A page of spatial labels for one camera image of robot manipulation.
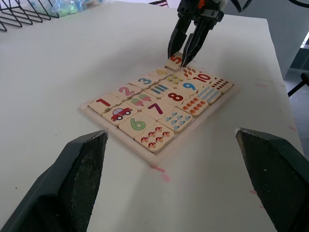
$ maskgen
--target white table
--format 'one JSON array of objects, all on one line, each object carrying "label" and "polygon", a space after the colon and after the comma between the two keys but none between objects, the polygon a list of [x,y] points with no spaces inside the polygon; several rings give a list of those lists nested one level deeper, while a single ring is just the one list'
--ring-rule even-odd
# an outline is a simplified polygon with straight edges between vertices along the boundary
[{"label": "white table", "polygon": [[[67,142],[100,129],[78,106],[164,64],[177,20],[115,2],[0,35],[0,227]],[[226,15],[192,65],[240,91],[162,163],[170,182],[110,136],[89,232],[275,231],[234,135],[269,132],[302,152],[267,21]]]}]

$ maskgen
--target floor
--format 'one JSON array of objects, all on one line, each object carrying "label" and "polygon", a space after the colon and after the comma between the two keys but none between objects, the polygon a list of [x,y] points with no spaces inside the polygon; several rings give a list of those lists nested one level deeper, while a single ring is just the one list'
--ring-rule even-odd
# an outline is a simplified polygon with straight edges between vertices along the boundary
[{"label": "floor", "polygon": [[[287,91],[301,82],[300,73],[298,70],[288,71],[284,78]],[[309,160],[309,87],[303,86],[290,97],[290,102],[304,154]]]}]

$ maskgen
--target pink number 2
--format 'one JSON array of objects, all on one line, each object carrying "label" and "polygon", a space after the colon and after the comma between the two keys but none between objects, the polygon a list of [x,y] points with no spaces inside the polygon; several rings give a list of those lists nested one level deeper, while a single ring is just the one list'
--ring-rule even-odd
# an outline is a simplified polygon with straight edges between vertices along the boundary
[{"label": "pink number 2", "polygon": [[119,89],[119,92],[122,93],[123,91],[126,92],[126,96],[130,96],[130,95],[132,95],[133,93],[135,93],[135,91],[131,91],[131,92],[130,92],[130,90],[129,90],[128,87],[121,87],[121,88]]},{"label": "pink number 2", "polygon": [[154,104],[148,106],[148,109],[152,109],[154,107],[156,108],[156,110],[158,111],[159,114],[161,114],[161,115],[163,114],[163,111],[161,110],[161,108],[158,106],[157,103],[154,103]]}]

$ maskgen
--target red car illustration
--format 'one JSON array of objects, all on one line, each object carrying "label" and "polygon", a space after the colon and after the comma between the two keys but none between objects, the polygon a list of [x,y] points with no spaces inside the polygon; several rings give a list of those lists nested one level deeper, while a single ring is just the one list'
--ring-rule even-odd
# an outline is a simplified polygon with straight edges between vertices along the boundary
[{"label": "red car illustration", "polygon": [[115,109],[112,114],[112,121],[115,122],[117,120],[121,120],[123,119],[124,115],[130,115],[131,114],[132,109],[130,108],[126,108],[126,109]]}]

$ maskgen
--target red number 7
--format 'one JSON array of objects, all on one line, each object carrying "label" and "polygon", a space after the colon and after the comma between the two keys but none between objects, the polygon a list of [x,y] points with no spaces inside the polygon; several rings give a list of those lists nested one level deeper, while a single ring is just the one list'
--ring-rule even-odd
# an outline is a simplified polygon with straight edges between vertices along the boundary
[{"label": "red number 7", "polygon": [[179,64],[182,61],[180,57],[177,57],[175,55],[171,56],[170,60],[174,61],[176,64]]},{"label": "red number 7", "polygon": [[163,114],[163,111],[161,110],[161,108],[158,106],[157,103],[154,103],[154,104],[148,106],[148,109],[152,109],[154,107],[156,108],[156,110],[158,111],[159,114],[161,114],[161,115]]}]

